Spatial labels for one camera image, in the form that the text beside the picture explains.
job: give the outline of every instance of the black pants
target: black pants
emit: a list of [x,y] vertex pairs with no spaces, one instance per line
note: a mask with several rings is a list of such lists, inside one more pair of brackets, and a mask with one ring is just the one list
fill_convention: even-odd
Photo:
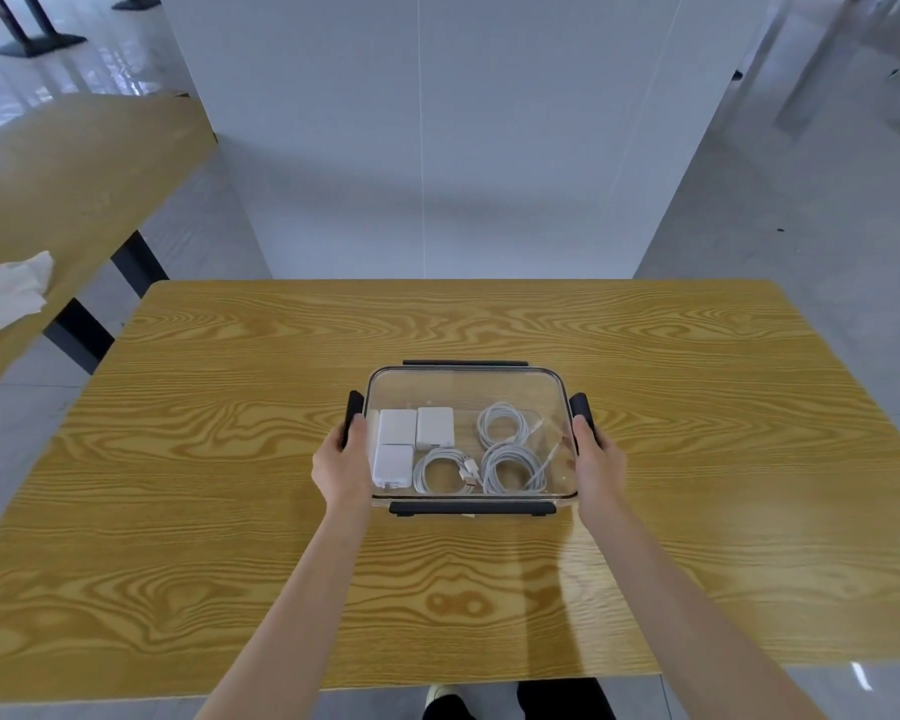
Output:
[[[593,677],[585,679],[535,679],[520,682],[516,700],[527,720],[616,720],[604,690]],[[423,720],[476,720],[457,695],[434,700]]]

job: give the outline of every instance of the person's left hand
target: person's left hand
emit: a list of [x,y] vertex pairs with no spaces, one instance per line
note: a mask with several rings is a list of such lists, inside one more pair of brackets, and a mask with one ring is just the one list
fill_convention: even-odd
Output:
[[344,425],[337,424],[313,453],[313,482],[327,501],[327,514],[345,512],[365,517],[371,511],[373,483],[367,456],[367,420],[362,414],[350,423],[346,447],[340,448]]

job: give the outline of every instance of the paper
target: paper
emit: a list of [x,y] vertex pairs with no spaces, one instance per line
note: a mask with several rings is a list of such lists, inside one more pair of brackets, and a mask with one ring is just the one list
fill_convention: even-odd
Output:
[[0,264],[0,329],[47,304],[43,294],[53,269],[54,258],[47,250],[22,263]]

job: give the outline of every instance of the white wall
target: white wall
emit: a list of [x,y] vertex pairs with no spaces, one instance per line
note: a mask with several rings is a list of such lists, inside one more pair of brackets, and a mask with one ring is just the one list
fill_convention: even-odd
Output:
[[631,277],[768,0],[164,0],[275,277]]

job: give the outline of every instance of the person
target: person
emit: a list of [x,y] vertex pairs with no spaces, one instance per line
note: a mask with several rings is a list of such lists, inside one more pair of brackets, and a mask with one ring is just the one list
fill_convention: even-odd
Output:
[[[627,457],[582,416],[573,420],[579,519],[606,559],[648,646],[692,718],[825,715],[780,666],[737,629],[663,550],[627,503]],[[313,455],[312,480],[326,512],[260,627],[204,702],[197,718],[309,715],[340,625],[357,554],[371,517],[367,423],[358,415],[341,449],[343,426]],[[521,682],[528,719],[612,718],[596,679]],[[435,685],[425,720],[467,720],[459,695]]]

